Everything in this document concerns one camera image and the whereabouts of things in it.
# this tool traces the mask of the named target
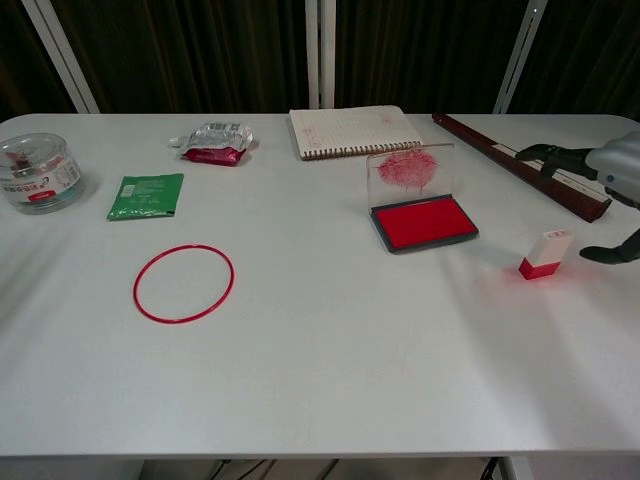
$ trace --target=curtain fold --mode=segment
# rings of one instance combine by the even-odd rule
[[[19,0],[0,2],[0,122],[27,113],[75,112]]]
[[[509,111],[640,120],[640,2],[550,0]]]
[[[103,112],[309,103],[302,0],[52,0]]]
[[[336,107],[490,113],[526,0],[338,0]]]

